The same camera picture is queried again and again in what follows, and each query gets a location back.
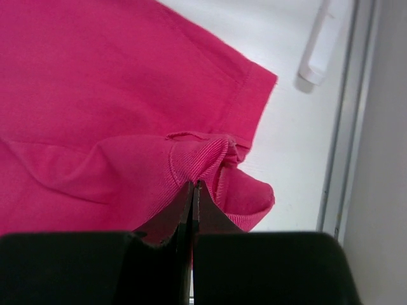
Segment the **pink trousers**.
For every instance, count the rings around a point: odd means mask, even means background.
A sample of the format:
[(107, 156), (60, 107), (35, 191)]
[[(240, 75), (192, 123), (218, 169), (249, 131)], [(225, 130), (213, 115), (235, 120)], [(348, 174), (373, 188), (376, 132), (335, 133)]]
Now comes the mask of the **pink trousers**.
[(157, 1), (2, 1), (1, 232), (133, 231), (199, 180), (251, 230), (276, 81)]

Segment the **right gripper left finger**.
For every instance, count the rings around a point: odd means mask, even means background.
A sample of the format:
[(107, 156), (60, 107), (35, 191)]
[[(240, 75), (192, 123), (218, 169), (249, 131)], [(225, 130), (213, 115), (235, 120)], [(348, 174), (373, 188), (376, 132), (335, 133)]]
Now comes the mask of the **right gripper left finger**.
[(1, 303), (187, 304), (193, 190), (131, 232), (2, 236)]

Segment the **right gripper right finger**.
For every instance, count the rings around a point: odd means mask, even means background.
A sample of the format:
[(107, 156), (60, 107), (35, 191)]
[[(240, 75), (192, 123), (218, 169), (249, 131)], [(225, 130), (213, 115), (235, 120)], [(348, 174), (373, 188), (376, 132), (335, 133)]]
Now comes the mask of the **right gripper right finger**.
[(345, 252), (319, 232), (246, 233), (194, 190), (196, 304), (360, 304)]

